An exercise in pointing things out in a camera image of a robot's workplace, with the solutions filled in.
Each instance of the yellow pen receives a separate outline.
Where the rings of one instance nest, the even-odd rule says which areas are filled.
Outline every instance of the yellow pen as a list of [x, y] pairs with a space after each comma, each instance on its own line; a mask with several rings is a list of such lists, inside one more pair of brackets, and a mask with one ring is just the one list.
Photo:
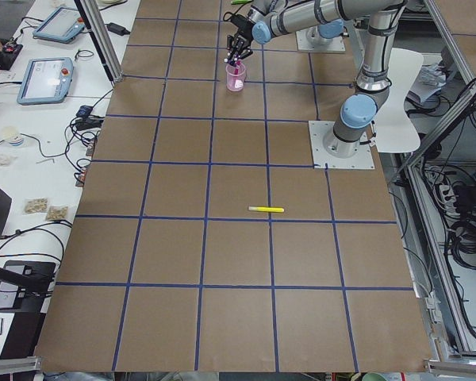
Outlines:
[[284, 213], [284, 208], [275, 208], [272, 206], [249, 206], [251, 212], [266, 212], [266, 213]]

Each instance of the white desk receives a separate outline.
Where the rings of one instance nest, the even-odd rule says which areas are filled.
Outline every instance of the white desk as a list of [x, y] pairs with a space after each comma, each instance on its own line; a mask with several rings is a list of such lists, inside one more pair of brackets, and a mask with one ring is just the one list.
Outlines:
[[[74, 6], [72, 1], [67, 1], [67, 6]], [[129, 0], [126, 4], [110, 8], [102, 12], [105, 22], [115, 22], [131, 30], [137, 7], [140, 0]], [[54, 8], [45, 0], [34, 3], [28, 16], [46, 18]], [[13, 65], [12, 71], [0, 72], [0, 82], [21, 81], [26, 66], [32, 58], [68, 56], [74, 59], [78, 49], [88, 49], [95, 53], [90, 60], [81, 59], [75, 63], [75, 74], [69, 95], [60, 104], [20, 106], [16, 102], [18, 85], [0, 87], [0, 140], [1, 130], [6, 125], [15, 126], [21, 133], [37, 137], [41, 141], [42, 149], [46, 155], [55, 155], [63, 152], [66, 141], [63, 131], [75, 113], [82, 105], [93, 105], [111, 85], [102, 68], [100, 59], [89, 34], [81, 34], [71, 44], [58, 44], [46, 40], [32, 38], [33, 29], [26, 29], [18, 40], [24, 48]], [[118, 59], [121, 61], [129, 36], [110, 34]], [[109, 94], [94, 109], [94, 114], [105, 115], [109, 104]], [[79, 143], [71, 146], [69, 156], [72, 161], [85, 156], [86, 149]], [[0, 167], [0, 187], [13, 199], [9, 218], [4, 234], [11, 234], [15, 229], [27, 229], [45, 222], [45, 214], [23, 213], [24, 201], [27, 198], [47, 197], [50, 205], [69, 206], [67, 219], [74, 219], [81, 188], [75, 187], [73, 177], [74, 168], [61, 156], [53, 160], [45, 160], [39, 153], [37, 142], [25, 138], [25, 143], [14, 148], [7, 143], [0, 144], [0, 153], [15, 156], [15, 161], [8, 167]], [[70, 229], [62, 225], [48, 227], [64, 244], [67, 243]], [[47, 233], [31, 232], [12, 240], [0, 254], [15, 254], [38, 252], [47, 253], [57, 257], [61, 256], [61, 247], [55, 238]], [[43, 256], [23, 256], [18, 258], [0, 258], [0, 267], [7, 260], [39, 260], [52, 261]], [[46, 299], [42, 312], [46, 312], [49, 299]], [[3, 331], [0, 336], [0, 354], [6, 341], [13, 314], [0, 314], [3, 318]]]

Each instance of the blue and white device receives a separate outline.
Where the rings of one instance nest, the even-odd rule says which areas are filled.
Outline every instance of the blue and white device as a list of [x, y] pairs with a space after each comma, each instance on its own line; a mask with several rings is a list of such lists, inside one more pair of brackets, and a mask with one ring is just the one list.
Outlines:
[[59, 6], [33, 31], [33, 37], [68, 44], [84, 27], [78, 10]]
[[30, 60], [17, 102], [20, 105], [61, 103], [69, 92], [72, 72], [72, 60], [67, 57]]

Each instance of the black monitor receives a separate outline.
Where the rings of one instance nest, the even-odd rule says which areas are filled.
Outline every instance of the black monitor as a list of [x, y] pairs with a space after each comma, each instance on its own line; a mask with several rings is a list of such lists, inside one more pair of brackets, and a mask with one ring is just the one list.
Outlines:
[[[12, 199], [0, 189], [0, 238]], [[10, 260], [0, 267], [0, 312], [37, 312], [52, 281], [55, 264]]]

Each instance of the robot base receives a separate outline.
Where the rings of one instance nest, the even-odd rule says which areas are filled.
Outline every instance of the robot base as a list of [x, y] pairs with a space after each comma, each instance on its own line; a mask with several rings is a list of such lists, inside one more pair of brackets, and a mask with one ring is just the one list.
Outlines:
[[296, 32], [296, 41], [298, 50], [313, 53], [345, 53], [344, 40], [342, 37], [335, 37], [328, 44], [314, 45], [307, 39], [307, 30], [298, 30]]
[[[358, 151], [351, 157], [341, 159], [329, 153], [323, 144], [324, 136], [333, 128], [333, 121], [309, 121], [310, 144], [314, 168], [325, 169], [375, 169], [374, 160], [368, 144], [359, 145]], [[363, 133], [361, 141], [367, 141]]]

